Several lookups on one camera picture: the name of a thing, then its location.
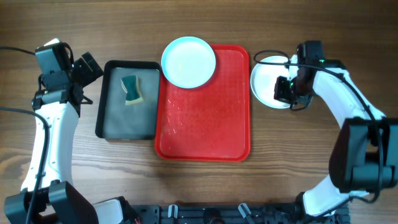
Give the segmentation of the white round plate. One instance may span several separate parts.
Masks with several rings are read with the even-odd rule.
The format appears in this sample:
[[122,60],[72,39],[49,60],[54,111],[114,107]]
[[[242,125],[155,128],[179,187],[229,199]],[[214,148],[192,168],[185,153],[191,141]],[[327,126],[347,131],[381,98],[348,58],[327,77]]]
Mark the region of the white round plate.
[[274,99],[274,88],[279,76],[288,78],[289,69],[283,65],[257,63],[251,72],[251,90],[262,104],[274,109],[287,109],[290,107],[288,103]]

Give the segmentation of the green yellow sponge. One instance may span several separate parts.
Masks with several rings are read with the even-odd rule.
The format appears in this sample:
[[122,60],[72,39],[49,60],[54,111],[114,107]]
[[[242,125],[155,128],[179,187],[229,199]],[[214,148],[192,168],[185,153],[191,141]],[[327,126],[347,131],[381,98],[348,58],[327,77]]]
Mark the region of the green yellow sponge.
[[139,89],[139,78],[135,75],[123,77],[121,86],[126,93],[126,105],[134,105],[144,101],[142,93]]

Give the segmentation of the light blue plate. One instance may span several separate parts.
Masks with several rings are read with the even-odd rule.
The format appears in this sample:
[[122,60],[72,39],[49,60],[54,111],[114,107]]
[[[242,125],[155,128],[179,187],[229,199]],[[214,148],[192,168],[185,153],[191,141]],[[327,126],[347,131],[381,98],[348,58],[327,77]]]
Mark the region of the light blue plate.
[[216,56],[210,45],[198,37],[180,37],[163,51],[161,67],[173,85],[191,89],[204,85],[216,68]]

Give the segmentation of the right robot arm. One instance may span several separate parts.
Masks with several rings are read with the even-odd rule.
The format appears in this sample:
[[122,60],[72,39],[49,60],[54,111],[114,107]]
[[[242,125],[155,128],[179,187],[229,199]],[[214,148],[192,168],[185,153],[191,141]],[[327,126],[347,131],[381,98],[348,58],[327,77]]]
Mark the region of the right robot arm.
[[341,61],[325,58],[318,40],[298,44],[296,56],[283,66],[293,77],[277,78],[274,99],[297,111],[319,96],[340,127],[328,176],[302,194],[306,219],[329,216],[353,199],[373,203],[381,190],[395,187],[397,120],[364,97]]

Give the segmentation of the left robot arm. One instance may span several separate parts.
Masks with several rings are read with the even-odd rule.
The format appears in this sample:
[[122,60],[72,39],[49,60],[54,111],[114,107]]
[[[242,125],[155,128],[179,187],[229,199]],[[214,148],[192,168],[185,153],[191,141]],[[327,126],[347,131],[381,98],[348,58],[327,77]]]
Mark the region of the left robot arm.
[[103,71],[90,53],[78,60],[60,50],[35,53],[42,73],[30,114],[36,133],[29,171],[17,195],[6,198],[11,223],[128,223],[131,207],[122,198],[91,204],[72,184],[72,147],[83,88]]

